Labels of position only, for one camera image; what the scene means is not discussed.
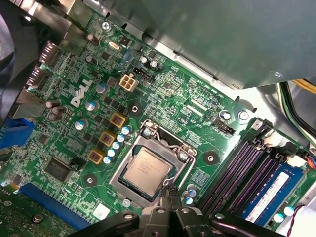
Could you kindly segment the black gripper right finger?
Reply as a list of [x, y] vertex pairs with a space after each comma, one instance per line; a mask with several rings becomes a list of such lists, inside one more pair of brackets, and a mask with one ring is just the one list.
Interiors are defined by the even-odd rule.
[[170, 188], [170, 204], [178, 237], [281, 237], [276, 233], [229, 213], [215, 212], [204, 217], [199, 209], [184, 207], [179, 191]]

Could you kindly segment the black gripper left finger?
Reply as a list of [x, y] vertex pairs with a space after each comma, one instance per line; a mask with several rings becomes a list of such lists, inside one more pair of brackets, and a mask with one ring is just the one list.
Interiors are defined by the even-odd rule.
[[170, 234], [172, 195], [175, 187], [164, 187], [159, 194], [158, 206], [143, 209], [138, 215], [122, 211], [82, 230], [75, 237], [167, 237]]

